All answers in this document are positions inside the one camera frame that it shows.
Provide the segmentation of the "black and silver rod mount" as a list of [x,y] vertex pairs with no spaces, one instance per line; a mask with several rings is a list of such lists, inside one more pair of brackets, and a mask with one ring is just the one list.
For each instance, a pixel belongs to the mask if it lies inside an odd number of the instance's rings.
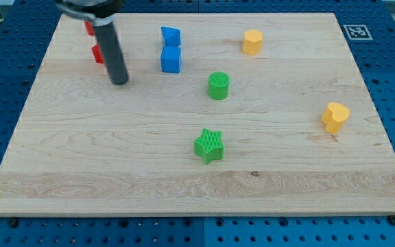
[[61,13],[74,19],[107,25],[123,7],[123,0],[55,0]]

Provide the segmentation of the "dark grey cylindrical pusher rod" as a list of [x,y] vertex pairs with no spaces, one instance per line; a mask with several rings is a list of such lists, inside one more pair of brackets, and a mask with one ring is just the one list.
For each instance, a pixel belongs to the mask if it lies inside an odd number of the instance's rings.
[[95,23],[93,31],[110,81],[115,85],[126,84],[129,75],[114,23],[112,21],[105,25]]

